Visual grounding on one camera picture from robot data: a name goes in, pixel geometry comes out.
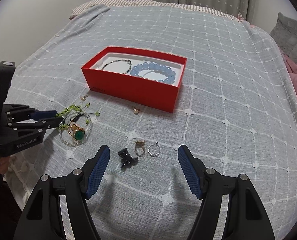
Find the person's left hand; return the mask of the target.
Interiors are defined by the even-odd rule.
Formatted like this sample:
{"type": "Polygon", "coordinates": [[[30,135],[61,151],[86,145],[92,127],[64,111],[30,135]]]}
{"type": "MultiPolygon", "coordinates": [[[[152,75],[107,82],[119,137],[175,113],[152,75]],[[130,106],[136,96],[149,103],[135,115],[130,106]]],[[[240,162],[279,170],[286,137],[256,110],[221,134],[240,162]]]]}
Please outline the person's left hand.
{"type": "Polygon", "coordinates": [[[10,156],[0,158],[0,174],[5,174],[10,165],[10,156]]]}

